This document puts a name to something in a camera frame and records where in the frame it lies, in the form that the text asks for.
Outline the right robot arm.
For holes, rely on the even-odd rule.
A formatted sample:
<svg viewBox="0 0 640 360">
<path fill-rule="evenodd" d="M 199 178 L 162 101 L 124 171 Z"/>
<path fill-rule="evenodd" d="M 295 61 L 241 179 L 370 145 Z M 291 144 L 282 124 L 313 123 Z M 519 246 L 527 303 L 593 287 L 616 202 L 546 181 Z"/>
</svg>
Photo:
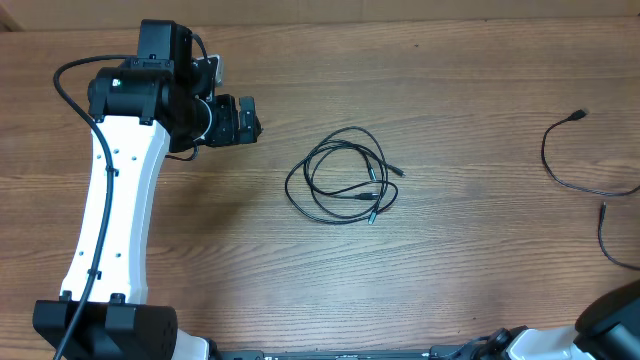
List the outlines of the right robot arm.
<svg viewBox="0 0 640 360">
<path fill-rule="evenodd" d="M 573 326 L 489 337 L 473 359 L 639 360 L 639 282 L 595 300 Z"/>
</svg>

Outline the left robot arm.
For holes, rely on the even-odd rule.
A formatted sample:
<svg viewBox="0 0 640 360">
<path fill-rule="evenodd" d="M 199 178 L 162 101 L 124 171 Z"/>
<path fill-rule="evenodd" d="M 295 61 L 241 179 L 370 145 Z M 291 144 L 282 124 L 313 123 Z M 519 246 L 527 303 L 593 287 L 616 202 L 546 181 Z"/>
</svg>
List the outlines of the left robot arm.
<svg viewBox="0 0 640 360">
<path fill-rule="evenodd" d="M 257 141 L 253 98 L 217 94 L 222 61 L 194 57 L 201 38 L 171 20 L 141 23 L 133 55 L 101 55 L 80 116 L 93 154 L 81 232 L 55 300 L 36 302 L 35 331 L 66 359 L 201 359 L 215 343 L 190 335 L 169 306 L 148 303 L 146 250 L 167 159 Z"/>
</svg>

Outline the black USB cable long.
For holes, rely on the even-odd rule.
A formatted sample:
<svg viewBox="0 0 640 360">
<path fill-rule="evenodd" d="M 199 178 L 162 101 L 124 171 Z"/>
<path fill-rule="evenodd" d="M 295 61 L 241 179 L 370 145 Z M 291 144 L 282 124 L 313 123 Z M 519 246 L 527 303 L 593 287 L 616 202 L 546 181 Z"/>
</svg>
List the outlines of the black USB cable long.
<svg viewBox="0 0 640 360">
<path fill-rule="evenodd" d="M 637 271 L 639 265 L 616 258 L 605 243 L 605 222 L 612 198 L 639 196 L 639 171 L 607 158 L 601 152 L 605 141 L 589 130 L 600 130 L 590 111 L 578 108 L 546 127 L 540 142 L 540 161 L 550 179 L 570 190 L 600 196 L 596 239 L 600 252 L 607 260 L 622 268 Z"/>
</svg>

